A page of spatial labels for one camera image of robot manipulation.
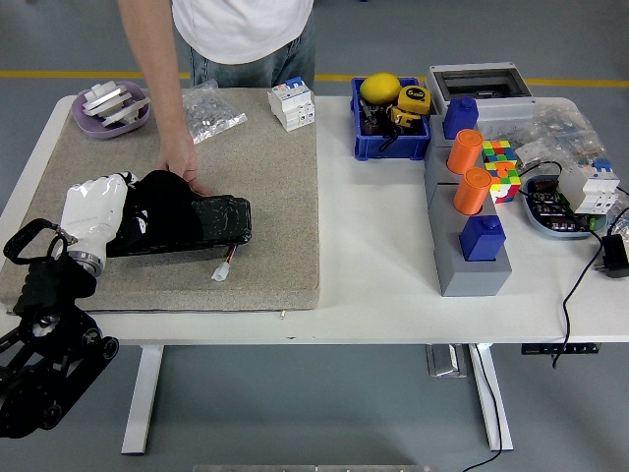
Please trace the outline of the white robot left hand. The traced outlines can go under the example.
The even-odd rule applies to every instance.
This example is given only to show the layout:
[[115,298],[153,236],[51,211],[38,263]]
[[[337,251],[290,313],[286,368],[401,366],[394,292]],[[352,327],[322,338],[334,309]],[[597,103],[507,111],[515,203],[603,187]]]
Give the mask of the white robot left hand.
[[103,265],[106,246],[115,239],[123,222],[130,222],[133,237],[144,235],[145,211],[123,215],[128,191],[138,182],[133,173],[125,171],[87,180],[67,191],[60,225],[73,237],[70,253]]

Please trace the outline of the person's right hand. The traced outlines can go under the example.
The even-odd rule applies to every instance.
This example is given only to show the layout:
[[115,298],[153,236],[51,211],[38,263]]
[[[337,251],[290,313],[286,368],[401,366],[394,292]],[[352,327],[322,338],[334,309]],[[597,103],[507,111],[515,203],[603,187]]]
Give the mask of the person's right hand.
[[156,168],[181,177],[193,192],[204,197],[210,196],[211,192],[198,178],[198,154],[190,134],[161,134],[159,144]]

